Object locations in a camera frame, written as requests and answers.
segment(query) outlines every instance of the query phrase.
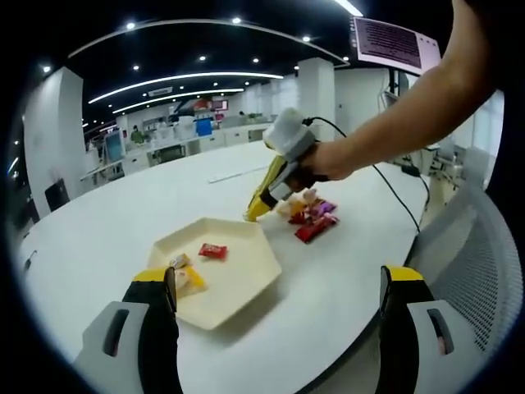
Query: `blue container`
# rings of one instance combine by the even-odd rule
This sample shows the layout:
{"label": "blue container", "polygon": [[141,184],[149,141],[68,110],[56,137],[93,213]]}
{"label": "blue container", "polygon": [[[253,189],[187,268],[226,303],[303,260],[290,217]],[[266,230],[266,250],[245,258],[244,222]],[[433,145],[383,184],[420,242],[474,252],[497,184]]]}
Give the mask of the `blue container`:
{"label": "blue container", "polygon": [[211,135],[213,133],[211,119],[199,119],[198,121],[195,121],[195,126],[195,130],[199,137]]}

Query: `human arm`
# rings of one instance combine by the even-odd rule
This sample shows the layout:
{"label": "human arm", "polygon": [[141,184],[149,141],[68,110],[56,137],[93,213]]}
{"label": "human arm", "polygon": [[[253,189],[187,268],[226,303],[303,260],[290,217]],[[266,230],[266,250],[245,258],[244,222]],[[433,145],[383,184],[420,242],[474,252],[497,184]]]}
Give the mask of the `human arm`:
{"label": "human arm", "polygon": [[441,63],[394,106],[353,134],[320,143],[304,164],[343,179],[359,168],[421,149],[452,133],[494,92],[490,46],[482,23],[464,0],[452,0],[454,25]]}

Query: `kitkat bar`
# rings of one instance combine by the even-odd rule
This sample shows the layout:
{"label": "kitkat bar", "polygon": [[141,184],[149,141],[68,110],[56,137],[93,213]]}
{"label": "kitkat bar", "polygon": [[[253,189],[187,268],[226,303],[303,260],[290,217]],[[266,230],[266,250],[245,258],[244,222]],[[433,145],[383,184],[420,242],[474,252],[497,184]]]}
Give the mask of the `kitkat bar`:
{"label": "kitkat bar", "polygon": [[224,259],[227,251],[227,246],[203,244],[200,248],[199,256],[206,256],[210,259]]}

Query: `computer monitor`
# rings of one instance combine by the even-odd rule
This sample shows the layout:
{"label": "computer monitor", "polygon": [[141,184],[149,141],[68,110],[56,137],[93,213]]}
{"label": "computer monitor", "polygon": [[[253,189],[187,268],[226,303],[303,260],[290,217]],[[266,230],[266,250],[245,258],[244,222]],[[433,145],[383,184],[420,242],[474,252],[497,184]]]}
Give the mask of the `computer monitor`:
{"label": "computer monitor", "polygon": [[119,130],[107,133],[104,136],[104,145],[109,163],[117,162],[124,157],[124,145]]}
{"label": "computer monitor", "polygon": [[350,21],[354,60],[394,67],[420,76],[441,60],[437,41],[404,27],[355,17]]}

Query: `white round table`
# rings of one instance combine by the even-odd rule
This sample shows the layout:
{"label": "white round table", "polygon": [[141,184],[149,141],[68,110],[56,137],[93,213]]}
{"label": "white round table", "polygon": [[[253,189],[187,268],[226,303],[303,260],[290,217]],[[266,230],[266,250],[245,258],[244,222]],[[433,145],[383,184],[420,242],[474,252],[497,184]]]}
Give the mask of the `white round table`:
{"label": "white round table", "polygon": [[[108,302],[121,300],[155,240],[201,217],[242,220],[273,155],[257,142],[166,163],[91,191],[37,223],[19,254],[22,261],[37,250],[23,283],[51,343],[73,361],[84,329]],[[426,199],[421,180],[390,164],[379,168],[418,220]],[[247,173],[229,177],[239,172]],[[371,168],[317,188],[339,205],[336,227],[305,245],[275,213],[261,218],[282,266],[278,281],[214,331],[179,322],[185,394],[297,392],[376,313],[380,267],[404,264],[416,229]]]}

